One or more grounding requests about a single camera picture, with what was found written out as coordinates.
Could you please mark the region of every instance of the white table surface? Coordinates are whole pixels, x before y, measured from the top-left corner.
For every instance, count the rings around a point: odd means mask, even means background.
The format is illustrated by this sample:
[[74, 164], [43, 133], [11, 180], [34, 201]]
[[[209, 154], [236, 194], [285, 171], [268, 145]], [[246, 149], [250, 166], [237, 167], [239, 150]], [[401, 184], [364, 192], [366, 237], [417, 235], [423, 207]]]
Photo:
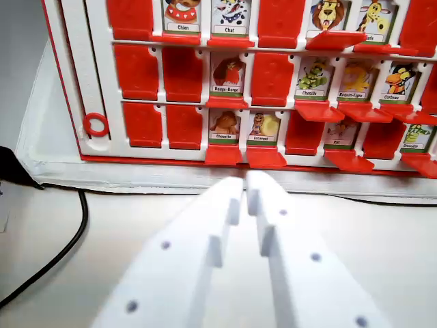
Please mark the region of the white table surface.
[[[2, 328], [88, 327], [142, 244], [194, 195], [87, 193], [90, 225], [77, 252], [0, 312]], [[300, 206], [394, 327], [437, 322], [437, 208], [406, 208], [299, 195]], [[19, 187], [0, 234], [0, 298], [45, 265], [81, 220], [76, 191]], [[216, 270], [204, 327], [274, 327], [268, 264], [255, 222], [243, 215]]]

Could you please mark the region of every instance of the cartoon dog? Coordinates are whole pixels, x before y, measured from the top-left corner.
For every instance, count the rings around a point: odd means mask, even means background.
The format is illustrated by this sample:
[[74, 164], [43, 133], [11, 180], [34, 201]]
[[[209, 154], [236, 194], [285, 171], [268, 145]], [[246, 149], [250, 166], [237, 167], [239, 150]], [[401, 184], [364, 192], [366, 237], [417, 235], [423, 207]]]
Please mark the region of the cartoon dog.
[[241, 25], [246, 19], [244, 13], [247, 12], [247, 5], [244, 0], [221, 0], [216, 9], [221, 15], [220, 24]]
[[361, 7], [360, 12], [366, 12], [366, 15], [364, 15], [363, 21], [358, 26], [358, 32], [364, 32], [368, 24], [372, 23], [377, 24], [380, 33], [384, 33], [389, 28], [389, 21], [380, 17], [380, 14], [390, 14], [391, 11], [388, 9], [382, 9], [379, 0], [371, 0], [371, 5], [368, 7]]
[[237, 84], [240, 82], [240, 71], [243, 69], [244, 63], [238, 56], [224, 59], [212, 73], [214, 82], [217, 85], [225, 83]]
[[341, 0], [320, 1], [313, 6], [313, 24], [322, 31], [336, 27], [344, 18], [344, 4]]
[[405, 94], [405, 83], [413, 78], [416, 72], [412, 70], [412, 64], [396, 65], [393, 73], [390, 74], [386, 83], [390, 85], [389, 94]]
[[264, 135], [261, 132], [261, 126], [264, 123], [264, 114], [256, 113], [253, 118], [252, 132], [250, 135]]
[[196, 7], [200, 0], [165, 0], [169, 5], [165, 16], [176, 23], [191, 24], [197, 22]]
[[224, 135], [236, 135], [238, 134], [237, 123], [237, 117], [233, 111], [224, 111], [210, 130]]

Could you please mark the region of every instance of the red ring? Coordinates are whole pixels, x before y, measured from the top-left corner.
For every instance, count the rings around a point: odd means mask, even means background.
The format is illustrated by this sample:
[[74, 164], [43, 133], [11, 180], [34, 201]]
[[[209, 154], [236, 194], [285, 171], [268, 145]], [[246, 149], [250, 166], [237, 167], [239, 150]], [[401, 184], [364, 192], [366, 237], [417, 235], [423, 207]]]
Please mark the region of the red ring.
[[[99, 120], [103, 123], [103, 130], [95, 131], [91, 128], [91, 120]], [[99, 113], [89, 113], [83, 119], [83, 128], [89, 135], [93, 137], [104, 137], [109, 133], [108, 120], [102, 114]]]

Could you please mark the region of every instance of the cartoon animal card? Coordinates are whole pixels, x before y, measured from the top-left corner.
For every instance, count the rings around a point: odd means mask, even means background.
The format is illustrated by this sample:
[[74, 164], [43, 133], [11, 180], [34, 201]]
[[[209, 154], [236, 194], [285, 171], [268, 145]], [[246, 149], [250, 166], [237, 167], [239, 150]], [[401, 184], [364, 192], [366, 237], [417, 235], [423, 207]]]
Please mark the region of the cartoon animal card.
[[201, 0], [162, 0], [163, 29], [169, 33], [200, 33]]
[[427, 152], [434, 135], [434, 125], [409, 124], [401, 152]]
[[247, 36], [251, 0], [212, 0], [211, 32], [213, 36]]
[[385, 80], [380, 103], [409, 104], [419, 82], [420, 72], [412, 63], [393, 62]]
[[345, 0], [312, 0], [307, 38], [323, 31], [345, 29], [350, 2]]
[[367, 34], [365, 43], [386, 44], [396, 14], [397, 6], [390, 0], [363, 0], [356, 30]]
[[240, 122], [235, 111], [210, 109], [210, 144], [238, 144]]
[[278, 142], [279, 119], [274, 112], [254, 112], [249, 116], [251, 125], [249, 136], [247, 137], [248, 145], [256, 146], [275, 146]]
[[328, 123], [324, 148], [353, 149], [359, 125], [351, 118], [345, 118], [338, 123]]
[[333, 67], [325, 57], [307, 57], [300, 63], [295, 99], [326, 100]]
[[373, 60], [349, 59], [337, 100], [369, 101], [377, 75], [378, 71], [373, 68]]
[[239, 53], [211, 53], [210, 94], [242, 97], [245, 68]]

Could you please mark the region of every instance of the black cable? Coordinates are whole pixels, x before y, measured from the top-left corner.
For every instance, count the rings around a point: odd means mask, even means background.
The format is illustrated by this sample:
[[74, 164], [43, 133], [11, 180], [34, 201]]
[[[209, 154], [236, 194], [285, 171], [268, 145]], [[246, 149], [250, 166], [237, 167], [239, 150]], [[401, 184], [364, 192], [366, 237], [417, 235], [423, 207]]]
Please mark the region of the black cable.
[[85, 192], [83, 190], [78, 190], [78, 192], [82, 206], [82, 222], [76, 234], [74, 235], [72, 240], [49, 263], [47, 263], [41, 270], [39, 270], [32, 277], [30, 277], [24, 284], [14, 290], [11, 295], [0, 301], [0, 310], [3, 309], [7, 304], [15, 300], [15, 298], [17, 298], [22, 292], [28, 289], [28, 287], [30, 287], [32, 284], [37, 282], [43, 275], [48, 273], [56, 264], [59, 263], [60, 260], [65, 257], [65, 255], [68, 254], [68, 252], [77, 244], [79, 239], [81, 239], [88, 225], [88, 203], [87, 198], [85, 197]]

